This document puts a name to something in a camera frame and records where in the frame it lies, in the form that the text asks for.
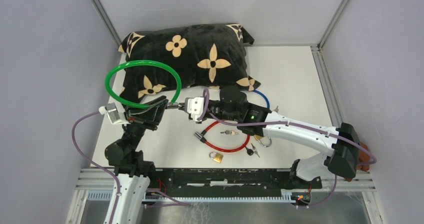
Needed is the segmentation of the large brass padlock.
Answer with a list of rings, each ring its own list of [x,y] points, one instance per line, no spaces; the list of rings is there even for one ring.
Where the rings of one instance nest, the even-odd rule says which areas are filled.
[[[253,137],[264,148],[269,148],[272,145],[272,139],[270,137],[260,135],[254,135]]]

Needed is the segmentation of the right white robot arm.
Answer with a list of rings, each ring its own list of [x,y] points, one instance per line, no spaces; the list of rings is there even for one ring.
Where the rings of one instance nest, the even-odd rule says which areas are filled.
[[[223,88],[218,100],[210,100],[207,89],[202,96],[188,97],[184,111],[197,123],[214,119],[249,136],[288,140],[318,151],[312,157],[293,163],[288,180],[295,188],[302,188],[321,175],[356,177],[362,147],[351,124],[320,126],[291,119],[248,102],[247,95],[235,86]]]

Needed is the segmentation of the small brass padlock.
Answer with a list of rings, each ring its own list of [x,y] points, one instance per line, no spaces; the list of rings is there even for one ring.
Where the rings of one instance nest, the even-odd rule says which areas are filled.
[[[208,156],[211,160],[213,160],[214,162],[219,163],[219,164],[222,162],[223,157],[224,157],[223,154],[218,153],[218,152],[210,152]]]

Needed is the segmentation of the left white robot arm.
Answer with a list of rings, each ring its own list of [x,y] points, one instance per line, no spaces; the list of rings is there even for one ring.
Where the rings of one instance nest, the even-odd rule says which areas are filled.
[[[148,102],[146,109],[120,107],[114,102],[99,109],[111,124],[121,125],[123,129],[122,137],[104,151],[109,166],[113,167],[107,173],[115,181],[105,223],[135,223],[144,192],[156,184],[154,163],[144,160],[143,152],[136,149],[146,130],[157,130],[167,105],[168,99],[163,95]]]

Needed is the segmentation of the red cable lock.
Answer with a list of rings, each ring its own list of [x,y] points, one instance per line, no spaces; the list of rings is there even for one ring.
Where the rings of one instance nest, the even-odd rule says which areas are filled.
[[[248,144],[250,143],[250,139],[251,137],[247,134],[245,134],[245,138],[243,142],[240,142],[238,146],[236,146],[235,144],[229,144],[229,146],[223,146],[221,145],[216,145],[212,142],[210,142],[209,140],[207,140],[206,138],[206,134],[208,134],[208,132],[210,132],[214,127],[222,125],[220,122],[218,121],[214,121],[211,124],[209,124],[207,127],[205,127],[202,131],[196,131],[194,133],[194,136],[202,143],[205,144],[206,146],[208,146],[209,148],[218,151],[218,152],[222,152],[222,153],[236,153],[242,150],[246,150],[248,149]]]

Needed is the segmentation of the blue cable lock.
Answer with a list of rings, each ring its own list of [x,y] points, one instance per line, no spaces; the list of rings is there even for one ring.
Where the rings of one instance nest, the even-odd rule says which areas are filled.
[[[265,101],[265,103],[266,103],[266,107],[269,109],[270,108],[270,102],[269,102],[269,99],[262,93],[262,92],[260,92],[260,91],[258,91],[258,90],[253,90],[252,92],[254,92],[254,93],[256,93],[256,94],[258,94],[258,95],[260,95],[263,99],[264,99],[264,101]]]

